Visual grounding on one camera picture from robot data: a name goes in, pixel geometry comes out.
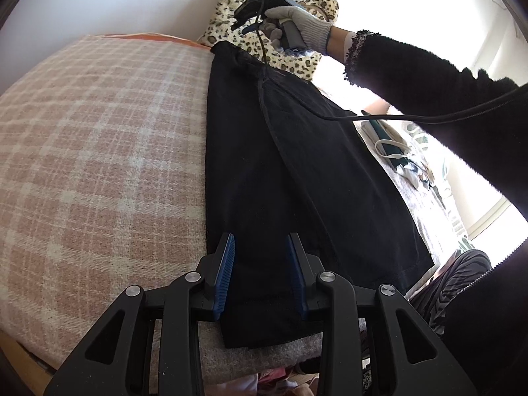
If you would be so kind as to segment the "right forearm black sleeve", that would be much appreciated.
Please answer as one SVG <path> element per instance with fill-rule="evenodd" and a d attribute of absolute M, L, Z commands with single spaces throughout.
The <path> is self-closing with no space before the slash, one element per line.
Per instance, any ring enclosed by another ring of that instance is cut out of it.
<path fill-rule="evenodd" d="M 331 28 L 327 53 L 344 64 L 349 82 L 407 116 L 445 116 L 517 88 L 511 79 L 459 71 L 435 54 L 366 30 Z M 527 212 L 526 95 L 484 115 L 424 129 Z"/>

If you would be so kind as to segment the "right gloved hand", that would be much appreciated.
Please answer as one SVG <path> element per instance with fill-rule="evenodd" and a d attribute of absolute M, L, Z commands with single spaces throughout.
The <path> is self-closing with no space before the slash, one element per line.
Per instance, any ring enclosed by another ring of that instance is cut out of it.
<path fill-rule="evenodd" d="M 281 51 L 283 49 L 280 44 L 283 32 L 276 26 L 276 20 L 291 20 L 309 51 L 322 55 L 327 54 L 327 45 L 332 28 L 330 22 L 320 20 L 302 8 L 292 5 L 270 8 L 265 11 L 265 16 L 266 19 L 260 29 L 271 41 L 275 50 Z"/>

